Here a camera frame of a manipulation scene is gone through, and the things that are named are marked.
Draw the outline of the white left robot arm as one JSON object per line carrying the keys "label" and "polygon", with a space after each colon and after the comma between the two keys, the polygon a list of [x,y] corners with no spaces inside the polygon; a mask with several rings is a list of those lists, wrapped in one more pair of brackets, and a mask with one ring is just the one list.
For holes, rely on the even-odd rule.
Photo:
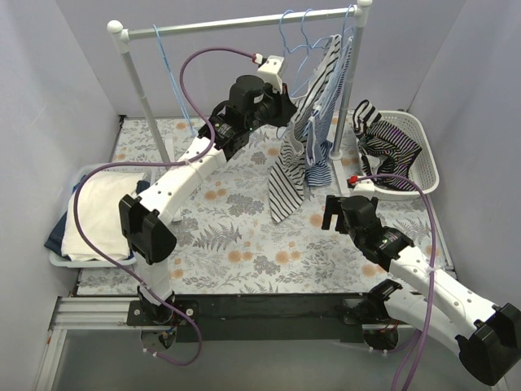
{"label": "white left robot arm", "polygon": [[251,132],[264,125],[286,125],[296,112],[280,77],[243,75],[230,87],[229,98],[219,103],[179,158],[137,197],[126,195],[119,203],[123,236],[137,258],[141,279],[138,295],[145,315],[157,326],[167,324],[173,306],[167,259],[177,239],[168,228],[174,214],[214,171],[247,145]]}

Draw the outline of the wide black white striped tank top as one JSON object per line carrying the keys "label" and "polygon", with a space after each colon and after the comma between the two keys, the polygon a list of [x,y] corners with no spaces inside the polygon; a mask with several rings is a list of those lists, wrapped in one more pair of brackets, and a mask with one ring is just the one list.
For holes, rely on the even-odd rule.
{"label": "wide black white striped tank top", "polygon": [[359,141],[373,137],[381,133],[382,115],[380,111],[368,100],[362,100],[355,108],[352,115],[352,128]]}

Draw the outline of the light blue wire hanger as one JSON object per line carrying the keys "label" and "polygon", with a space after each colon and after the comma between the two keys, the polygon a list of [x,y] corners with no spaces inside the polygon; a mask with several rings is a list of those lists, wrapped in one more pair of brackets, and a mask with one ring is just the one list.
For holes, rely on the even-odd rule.
{"label": "light blue wire hanger", "polygon": [[159,29],[157,28],[157,26],[155,24],[153,24],[152,27],[153,27],[154,32],[155,32],[155,39],[156,39],[156,44],[157,44],[157,47],[158,47],[158,51],[159,51],[159,53],[161,55],[161,58],[163,60],[166,72],[169,75],[169,82],[170,82],[173,94],[175,96],[175,99],[177,101],[177,105],[178,105],[178,107],[181,110],[182,118],[184,119],[185,124],[188,126],[188,129],[190,130],[190,133],[193,136],[196,136],[196,130],[195,130],[194,126],[192,125],[191,121],[190,121],[190,116],[189,116],[187,108],[186,108],[186,102],[184,100],[184,96],[183,96],[183,94],[181,92],[181,89],[180,89],[178,83],[177,83],[176,77],[173,75],[173,71],[172,71],[172,69],[170,67],[169,59],[168,59],[167,53],[166,53],[166,51],[164,49]]}

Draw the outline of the white black thin striped tank top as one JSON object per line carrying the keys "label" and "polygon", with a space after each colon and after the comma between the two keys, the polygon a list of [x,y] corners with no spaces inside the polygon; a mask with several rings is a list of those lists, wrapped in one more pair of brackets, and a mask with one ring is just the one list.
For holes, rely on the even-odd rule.
{"label": "white black thin striped tank top", "polygon": [[306,107],[306,92],[296,99],[291,99],[297,111],[284,132],[279,156],[269,173],[269,207],[271,218],[276,223],[285,220],[304,202],[306,163],[304,127],[306,118],[311,112]]}

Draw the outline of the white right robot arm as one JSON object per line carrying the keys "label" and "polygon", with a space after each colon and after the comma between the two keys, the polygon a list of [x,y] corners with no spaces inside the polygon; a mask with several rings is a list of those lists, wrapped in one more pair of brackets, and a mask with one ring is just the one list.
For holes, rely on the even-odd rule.
{"label": "white right robot arm", "polygon": [[376,323],[408,323],[455,353],[478,381],[496,385],[520,360],[520,311],[497,305],[430,266],[407,235],[385,226],[378,201],[329,195],[322,229],[349,235],[363,256],[391,274],[372,288],[363,307]]}

